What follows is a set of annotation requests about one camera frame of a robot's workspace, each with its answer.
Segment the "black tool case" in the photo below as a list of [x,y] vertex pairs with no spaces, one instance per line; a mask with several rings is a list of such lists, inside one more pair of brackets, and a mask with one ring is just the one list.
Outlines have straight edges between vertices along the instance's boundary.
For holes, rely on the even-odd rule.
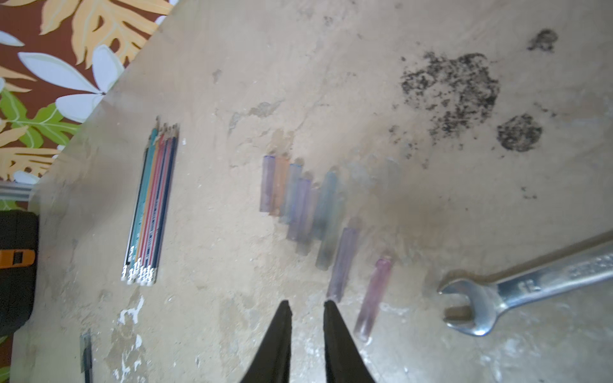
[[38,263],[38,217],[21,210],[0,211],[0,249],[29,249],[34,263],[0,268],[0,336],[17,331],[30,318],[34,306]]

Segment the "open-end wrench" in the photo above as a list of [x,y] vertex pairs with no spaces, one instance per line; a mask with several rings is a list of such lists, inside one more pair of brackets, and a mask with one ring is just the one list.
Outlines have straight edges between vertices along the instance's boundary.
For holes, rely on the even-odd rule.
[[464,294],[471,319],[445,318],[447,326],[464,334],[488,334],[504,312],[541,299],[613,278],[613,240],[576,252],[540,267],[481,284],[457,278],[442,285],[439,294]]

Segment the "plastic tube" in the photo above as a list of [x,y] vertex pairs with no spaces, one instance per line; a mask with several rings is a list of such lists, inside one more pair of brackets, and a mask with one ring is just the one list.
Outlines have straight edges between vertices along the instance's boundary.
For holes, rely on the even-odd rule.
[[326,225],[326,233],[319,247],[319,254],[315,261],[315,266],[320,270],[328,270],[334,259],[334,251],[337,249],[338,235],[341,224],[345,217],[345,195],[339,193],[335,195],[332,202],[332,214]]
[[351,262],[357,250],[357,237],[359,231],[353,227],[345,227],[338,245],[337,258],[332,267],[332,277],[328,286],[327,298],[337,303],[341,302],[343,292],[347,285]]
[[285,198],[281,206],[281,218],[279,221],[284,224],[289,224],[292,221],[292,217],[295,212],[296,190],[298,186],[298,179],[302,173],[302,166],[298,164],[291,164],[289,171],[287,172],[287,181],[285,182]]
[[262,193],[260,194],[260,211],[270,212],[272,206],[273,185],[275,182],[275,157],[264,156],[262,164]]
[[315,208],[318,204],[319,196],[319,184],[315,183],[309,192],[305,212],[302,215],[298,226],[296,252],[300,256],[307,255],[311,249],[311,240],[313,239],[313,232],[311,229],[313,228],[313,216],[315,214]]
[[275,162],[275,180],[272,192],[272,207],[270,215],[278,217],[281,214],[281,205],[285,193],[285,182],[287,178],[287,170],[289,168],[289,159],[286,156],[279,156]]
[[298,239],[298,228],[300,227],[300,221],[302,220],[302,215],[307,211],[308,195],[311,191],[311,180],[309,178],[299,179],[296,189],[294,214],[292,221],[289,223],[289,228],[287,229],[287,238],[288,240],[292,241],[296,241],[296,239]]
[[380,258],[376,263],[375,272],[370,277],[370,284],[362,302],[360,314],[357,316],[356,327],[353,334],[362,342],[367,343],[370,332],[373,330],[375,319],[379,314],[379,304],[383,299],[389,276],[392,274],[392,260],[388,257]]
[[326,233],[326,226],[332,214],[332,204],[334,203],[334,195],[337,192],[338,177],[334,170],[326,173],[324,182],[321,184],[321,193],[315,209],[313,218],[313,236],[323,240]]

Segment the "pencil bundle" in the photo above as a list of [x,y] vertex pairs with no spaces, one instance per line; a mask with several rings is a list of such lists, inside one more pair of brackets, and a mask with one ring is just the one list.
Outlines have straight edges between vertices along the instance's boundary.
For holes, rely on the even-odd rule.
[[121,280],[151,286],[158,263],[168,206],[172,169],[177,155],[178,125],[151,131],[145,148],[139,193],[134,207]]

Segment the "dirty concrete surface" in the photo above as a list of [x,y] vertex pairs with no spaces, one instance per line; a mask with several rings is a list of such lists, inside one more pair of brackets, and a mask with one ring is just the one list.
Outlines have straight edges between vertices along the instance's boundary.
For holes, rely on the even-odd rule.
[[[183,0],[37,186],[36,302],[11,382],[237,382],[280,300],[292,382],[322,382],[330,271],[257,211],[262,156],[340,168],[365,228],[352,328],[384,248],[378,382],[604,382],[613,289],[446,328],[456,269],[489,275],[613,228],[613,3]],[[158,282],[119,281],[155,117],[181,125]]]

